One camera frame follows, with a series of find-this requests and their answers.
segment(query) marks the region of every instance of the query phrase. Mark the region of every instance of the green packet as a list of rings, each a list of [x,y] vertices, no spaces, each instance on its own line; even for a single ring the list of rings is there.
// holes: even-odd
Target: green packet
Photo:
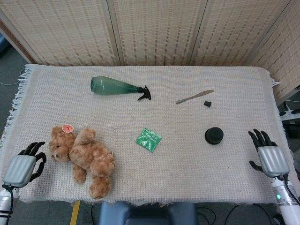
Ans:
[[[149,150],[150,152],[154,152],[160,140],[161,140],[161,136],[145,128],[141,132],[141,134],[139,135],[135,143],[143,146],[145,149]]]

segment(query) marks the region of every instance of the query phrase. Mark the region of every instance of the teddy bear head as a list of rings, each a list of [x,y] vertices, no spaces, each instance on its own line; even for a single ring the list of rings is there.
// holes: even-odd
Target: teddy bear head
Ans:
[[[76,135],[65,133],[62,127],[57,126],[52,129],[49,149],[51,157],[58,162],[67,162],[70,160],[69,151],[72,149]]]

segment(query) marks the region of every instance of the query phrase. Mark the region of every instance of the red sticker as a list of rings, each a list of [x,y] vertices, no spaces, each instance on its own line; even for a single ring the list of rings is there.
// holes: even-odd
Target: red sticker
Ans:
[[[73,126],[70,124],[62,125],[62,131],[65,133],[71,133],[74,130]]]

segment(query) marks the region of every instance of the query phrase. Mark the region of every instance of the teddy bear ear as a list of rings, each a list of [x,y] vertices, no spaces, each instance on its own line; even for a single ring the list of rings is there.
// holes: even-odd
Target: teddy bear ear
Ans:
[[[51,132],[51,137],[54,137],[55,135],[57,135],[58,133],[61,133],[62,131],[62,127],[60,126],[56,126],[52,128],[52,132]]]

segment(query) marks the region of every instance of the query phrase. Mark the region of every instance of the black lid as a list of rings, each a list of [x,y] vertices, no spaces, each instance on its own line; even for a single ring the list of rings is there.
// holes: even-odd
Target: black lid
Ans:
[[[212,127],[205,132],[205,140],[209,144],[219,144],[223,139],[224,133],[218,127]]]
[[[210,107],[210,106],[211,106],[211,102],[205,101],[205,102],[204,102],[204,105],[206,105],[207,107]]]

